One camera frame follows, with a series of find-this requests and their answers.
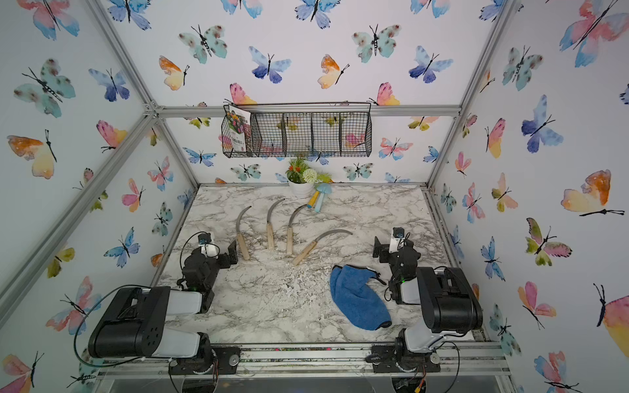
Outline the blue microfiber rag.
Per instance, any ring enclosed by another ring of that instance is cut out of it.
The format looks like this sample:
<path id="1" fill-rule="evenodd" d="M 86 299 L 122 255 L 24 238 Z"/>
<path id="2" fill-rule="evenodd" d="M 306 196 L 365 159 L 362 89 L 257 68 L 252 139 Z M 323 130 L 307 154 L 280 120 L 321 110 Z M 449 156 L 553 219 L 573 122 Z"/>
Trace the blue microfiber rag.
<path id="1" fill-rule="evenodd" d="M 329 286 L 333 302 L 355 327 L 378 331 L 391 327 L 392 320 L 384 301 L 369 286 L 370 280 L 385 285 L 375 270 L 334 265 Z"/>

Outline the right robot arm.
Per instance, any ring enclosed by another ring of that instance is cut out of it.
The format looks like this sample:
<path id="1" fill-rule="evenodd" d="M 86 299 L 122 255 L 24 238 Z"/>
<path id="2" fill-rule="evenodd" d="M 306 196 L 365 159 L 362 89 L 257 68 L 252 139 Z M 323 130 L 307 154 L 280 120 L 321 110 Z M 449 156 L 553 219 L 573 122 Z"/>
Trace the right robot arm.
<path id="1" fill-rule="evenodd" d="M 374 346 L 375 369 L 398 367 L 404 372 L 437 372 L 432 360 L 437 346 L 451 337 L 465 337 L 483 326 L 483 309 L 462 269 L 419 266 L 414 243 L 392 238 L 388 244 L 374 239 L 373 258 L 388 265 L 391 279 L 385 295 L 398 305 L 419 306 L 422 319 L 404 328 L 391 346 Z"/>

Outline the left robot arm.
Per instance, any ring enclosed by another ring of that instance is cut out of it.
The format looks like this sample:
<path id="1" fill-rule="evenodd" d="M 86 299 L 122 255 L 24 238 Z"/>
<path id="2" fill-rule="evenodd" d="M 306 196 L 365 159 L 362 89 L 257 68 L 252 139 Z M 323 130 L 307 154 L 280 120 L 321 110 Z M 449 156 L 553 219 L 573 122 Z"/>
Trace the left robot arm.
<path id="1" fill-rule="evenodd" d="M 226 252 L 213 243 L 201 244 L 185 260 L 177 288 L 129 284 L 112 290 L 86 354 L 76 352 L 75 357 L 91 368 L 104 367 L 104 360 L 116 367 L 134 360 L 165 359 L 175 362 L 169 370 L 176 375 L 217 371 L 229 353 L 216 350 L 204 333 L 179 331 L 165 323 L 169 317 L 208 312 L 219 271 L 237 263 L 237 242 L 231 242 Z"/>

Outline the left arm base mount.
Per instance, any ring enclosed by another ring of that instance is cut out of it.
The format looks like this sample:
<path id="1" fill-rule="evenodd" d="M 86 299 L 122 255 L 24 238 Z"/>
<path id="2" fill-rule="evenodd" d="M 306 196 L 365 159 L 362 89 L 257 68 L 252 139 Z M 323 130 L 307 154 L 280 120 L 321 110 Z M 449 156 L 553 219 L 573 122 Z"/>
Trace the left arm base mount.
<path id="1" fill-rule="evenodd" d="M 168 371 L 173 376 L 234 375 L 241 355 L 238 346 L 202 346 L 192 358 L 173 360 Z"/>

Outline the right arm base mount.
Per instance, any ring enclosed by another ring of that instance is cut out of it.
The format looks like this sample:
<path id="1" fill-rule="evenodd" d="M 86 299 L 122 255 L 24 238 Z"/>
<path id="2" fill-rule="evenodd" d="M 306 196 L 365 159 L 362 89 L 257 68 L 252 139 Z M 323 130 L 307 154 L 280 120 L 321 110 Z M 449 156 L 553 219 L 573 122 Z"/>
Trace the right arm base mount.
<path id="1" fill-rule="evenodd" d="M 432 353 L 410 352 L 401 342 L 371 346 L 365 362 L 375 373 L 438 373 L 439 363 L 432 361 Z"/>

